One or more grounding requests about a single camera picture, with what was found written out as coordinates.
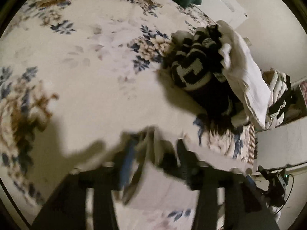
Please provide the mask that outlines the white gloved right hand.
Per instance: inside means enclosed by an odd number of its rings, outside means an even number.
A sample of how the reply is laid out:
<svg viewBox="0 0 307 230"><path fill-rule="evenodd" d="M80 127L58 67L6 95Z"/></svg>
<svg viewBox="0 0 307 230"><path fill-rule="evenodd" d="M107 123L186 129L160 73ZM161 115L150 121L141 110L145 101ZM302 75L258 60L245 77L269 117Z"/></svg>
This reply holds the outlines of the white gloved right hand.
<svg viewBox="0 0 307 230"><path fill-rule="evenodd" d="M275 222L278 223L279 219L281 217L281 209L283 208L283 206L281 206L281 207L272 206L268 202L266 203L266 206L269 209L270 213L273 215Z"/></svg>

